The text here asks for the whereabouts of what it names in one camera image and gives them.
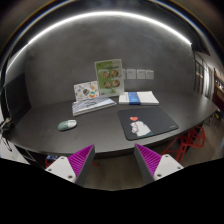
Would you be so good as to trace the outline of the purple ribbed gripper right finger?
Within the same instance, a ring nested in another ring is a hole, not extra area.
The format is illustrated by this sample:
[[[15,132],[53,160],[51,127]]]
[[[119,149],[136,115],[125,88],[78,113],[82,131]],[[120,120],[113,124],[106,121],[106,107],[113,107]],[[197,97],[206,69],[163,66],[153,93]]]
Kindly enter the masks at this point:
[[[160,155],[139,144],[134,147],[134,155],[145,184],[152,183],[183,169],[183,166],[169,154]]]

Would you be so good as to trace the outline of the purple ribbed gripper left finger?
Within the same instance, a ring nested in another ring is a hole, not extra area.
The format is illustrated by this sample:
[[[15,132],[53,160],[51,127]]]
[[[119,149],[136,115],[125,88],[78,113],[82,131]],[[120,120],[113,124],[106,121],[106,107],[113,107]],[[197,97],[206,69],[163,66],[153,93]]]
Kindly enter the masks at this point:
[[[95,146],[87,146],[69,157],[60,156],[46,171],[83,187],[95,157]]]

